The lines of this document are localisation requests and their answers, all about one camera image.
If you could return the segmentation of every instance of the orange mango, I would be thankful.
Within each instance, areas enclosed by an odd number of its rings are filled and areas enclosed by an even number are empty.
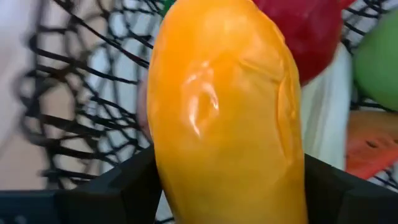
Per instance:
[[[304,224],[297,67],[250,0],[178,0],[150,62],[147,114],[177,223]]]

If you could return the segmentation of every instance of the black mesh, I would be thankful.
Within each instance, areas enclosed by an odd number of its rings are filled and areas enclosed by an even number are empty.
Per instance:
[[[136,86],[139,83],[142,68],[147,69],[148,51],[153,48],[151,41],[152,31],[158,26],[157,16],[162,2],[155,0],[136,1],[136,7],[130,8],[125,1],[112,0],[111,10],[106,10],[103,2],[97,0],[92,7],[97,7],[97,12],[86,17],[78,17],[74,14],[79,9],[79,1],[54,0],[63,10],[68,12],[68,18],[60,27],[49,27],[44,25],[45,12],[50,4],[49,0],[40,0],[39,9],[35,18],[35,34],[29,39],[29,48],[33,51],[32,63],[34,68],[26,72],[16,82],[18,97],[25,106],[21,117],[21,130],[24,136],[32,143],[45,149],[48,160],[48,168],[42,175],[47,177],[48,188],[66,188],[65,181],[79,185],[93,178],[95,175],[88,174],[93,166],[93,160],[102,161],[112,166],[117,166],[122,159],[119,151],[130,147],[131,155],[143,150],[141,133],[136,122],[135,113],[123,108],[119,103],[121,98],[126,100],[127,96],[121,96],[120,85],[128,84]],[[113,14],[123,15],[123,25],[128,30],[127,34],[116,35],[109,25]],[[150,15],[151,19],[147,25],[146,34],[136,34],[131,27],[140,22],[142,15]],[[103,19],[106,21],[106,34],[101,35],[88,24],[90,21]],[[91,32],[99,37],[100,41],[94,47],[89,48],[82,37],[83,32]],[[55,54],[42,48],[43,39],[46,35],[59,35],[62,37],[63,52]],[[72,38],[78,40],[78,53],[71,51]],[[136,40],[141,43],[139,54],[135,55],[124,49],[128,40]],[[106,71],[101,72],[90,66],[89,60],[94,52],[101,49],[109,63]],[[121,55],[131,59],[136,72],[130,75],[130,79],[115,75],[116,63]],[[62,62],[62,67],[46,65],[44,58],[50,58],[56,62]],[[94,85],[88,82],[92,76],[100,77]],[[30,83],[34,90],[31,94],[22,91],[23,86]],[[104,87],[111,85],[113,100],[104,99]],[[46,113],[44,98],[53,89],[64,87],[72,97],[70,105],[73,110],[71,119],[59,118]],[[136,88],[131,88],[130,98],[135,97]],[[49,126],[63,130],[57,137],[50,137]],[[110,132],[118,132],[124,139],[118,144],[111,138]],[[90,151],[81,151],[65,147],[63,142],[71,139],[80,139]],[[101,150],[100,141],[106,142],[111,150]],[[81,172],[72,172],[60,168],[55,159],[56,156],[65,155],[79,159],[84,164]]]

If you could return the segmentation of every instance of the white object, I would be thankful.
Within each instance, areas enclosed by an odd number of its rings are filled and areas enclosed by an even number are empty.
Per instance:
[[[340,44],[329,67],[302,88],[304,151],[341,170],[345,169],[351,86],[351,55]]]

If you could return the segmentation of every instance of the orange object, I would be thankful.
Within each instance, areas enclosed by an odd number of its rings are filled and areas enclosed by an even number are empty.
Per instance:
[[[398,114],[354,111],[349,117],[346,171],[369,179],[398,160]]]
[[[178,0],[148,74],[155,158],[177,223],[304,224],[300,85],[248,0]]]

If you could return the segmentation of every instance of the mango skin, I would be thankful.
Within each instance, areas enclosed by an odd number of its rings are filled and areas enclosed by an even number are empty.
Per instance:
[[[299,75],[252,1],[178,0],[148,77],[155,158],[177,223],[307,223]]]

